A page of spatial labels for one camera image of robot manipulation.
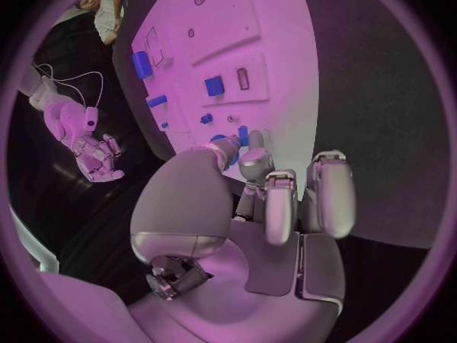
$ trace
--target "person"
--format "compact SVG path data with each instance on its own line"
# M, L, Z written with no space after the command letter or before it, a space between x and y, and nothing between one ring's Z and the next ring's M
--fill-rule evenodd
M76 7L83 11L95 13L95 28L101 40L107 46L117 38L117 31L123 17L123 0L79 0Z

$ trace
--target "person's hand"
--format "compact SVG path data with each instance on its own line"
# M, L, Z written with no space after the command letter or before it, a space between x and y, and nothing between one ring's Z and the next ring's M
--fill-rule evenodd
M116 20L114 21L114 33L117 34L117 31L119 30L121 22L122 22L122 18L121 17L116 18Z

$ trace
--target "person's arm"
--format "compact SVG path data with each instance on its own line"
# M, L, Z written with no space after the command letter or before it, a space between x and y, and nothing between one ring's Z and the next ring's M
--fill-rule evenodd
M106 37L105 40L103 41L103 43L106 45L106 46L111 46L114 41L116 40L117 38L117 34L111 34L110 36Z
M113 5L114 5L114 32L117 32L120 26L120 12L122 11L122 0L113 0Z

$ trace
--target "white shirt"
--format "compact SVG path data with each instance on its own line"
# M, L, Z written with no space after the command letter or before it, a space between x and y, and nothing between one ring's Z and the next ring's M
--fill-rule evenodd
M123 8L120 9L120 16L123 17ZM114 34L114 3L113 0L100 0L100 8L95 14L95 28L102 41L105 41L111 34Z

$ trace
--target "wire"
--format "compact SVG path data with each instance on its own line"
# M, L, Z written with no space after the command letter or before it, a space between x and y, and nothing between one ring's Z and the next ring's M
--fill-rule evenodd
M78 78L81 78L82 76L86 76L86 75L89 75L89 74L98 74L100 76L100 79L101 79L101 86L100 86L100 93L98 95L98 99L97 99L97 103L96 103L95 107L98 107L98 105L100 104L101 95L103 94L103 83L104 83L103 82L103 75L101 74L101 72L99 72L99 71L90 71L90 72L86 72L84 74L81 74L81 75L78 75L78 76L75 76L75 77L69 78L69 79L55 79L54 78L53 67L49 63L42 63L41 65L38 65L38 66L36 66L35 64L32 63L32 65L34 65L34 67L39 69L41 72L44 72L44 74L46 74L46 76L50 77L54 82L57 82L60 85L69 86L70 88L74 88L78 92L78 94L81 96L82 103L83 103L85 108L86 108L86 103L85 103L85 99L84 99L84 96L82 95L82 93L76 87L74 87L73 85L65 84L63 82L67 82L67 81L73 80L73 79L78 79ZM46 71L41 69L41 66L50 67L51 76L49 76L49 74Z

